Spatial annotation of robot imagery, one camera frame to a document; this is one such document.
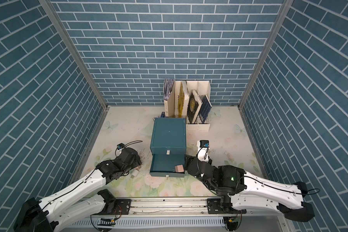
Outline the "pink plug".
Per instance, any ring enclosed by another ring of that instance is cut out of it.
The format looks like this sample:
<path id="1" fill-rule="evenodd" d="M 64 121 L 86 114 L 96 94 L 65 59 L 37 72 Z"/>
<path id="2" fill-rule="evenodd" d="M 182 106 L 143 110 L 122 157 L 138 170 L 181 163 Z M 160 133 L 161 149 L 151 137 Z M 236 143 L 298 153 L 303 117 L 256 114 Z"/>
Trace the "pink plug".
<path id="1" fill-rule="evenodd" d="M 183 165 L 181 164 L 181 165 L 175 166 L 175 172 L 176 172 L 176 173 L 184 173 L 185 170 L 184 170 Z"/>

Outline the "teal drawer cabinet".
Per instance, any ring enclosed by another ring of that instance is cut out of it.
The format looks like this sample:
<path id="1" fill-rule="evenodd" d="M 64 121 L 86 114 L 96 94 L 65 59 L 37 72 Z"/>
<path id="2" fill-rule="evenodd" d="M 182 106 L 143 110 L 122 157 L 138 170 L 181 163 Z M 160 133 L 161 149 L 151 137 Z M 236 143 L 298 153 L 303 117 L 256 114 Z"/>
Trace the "teal drawer cabinet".
<path id="1" fill-rule="evenodd" d="M 175 166 L 185 167 L 186 121 L 184 118 L 155 118 L 150 150 L 152 177 L 183 178 L 185 173 L 176 173 Z"/>

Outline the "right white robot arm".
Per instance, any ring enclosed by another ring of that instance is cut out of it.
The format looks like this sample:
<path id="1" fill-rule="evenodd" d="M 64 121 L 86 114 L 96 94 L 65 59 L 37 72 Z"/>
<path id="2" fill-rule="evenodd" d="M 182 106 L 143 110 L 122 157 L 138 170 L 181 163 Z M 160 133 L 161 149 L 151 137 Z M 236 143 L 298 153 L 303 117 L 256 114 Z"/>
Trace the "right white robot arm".
<path id="1" fill-rule="evenodd" d="M 312 204 L 304 201 L 308 195 L 306 183 L 281 184 L 231 165 L 215 167 L 211 162 L 185 156 L 185 171 L 211 192 L 220 196 L 224 213 L 247 209 L 280 212 L 285 218 L 308 222 L 314 218 Z"/>

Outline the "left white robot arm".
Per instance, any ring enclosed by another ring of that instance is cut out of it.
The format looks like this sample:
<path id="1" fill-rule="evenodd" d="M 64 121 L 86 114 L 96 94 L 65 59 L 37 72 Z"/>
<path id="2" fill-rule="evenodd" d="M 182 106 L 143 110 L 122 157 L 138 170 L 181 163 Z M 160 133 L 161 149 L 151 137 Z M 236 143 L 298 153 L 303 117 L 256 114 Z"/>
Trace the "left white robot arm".
<path id="1" fill-rule="evenodd" d="M 122 212 L 113 194 L 104 189 L 110 182 L 142 164 L 138 152 L 122 148 L 115 159 L 100 162 L 93 171 L 73 184 L 40 200 L 23 203 L 13 225 L 16 232 L 60 232 L 94 214 Z"/>

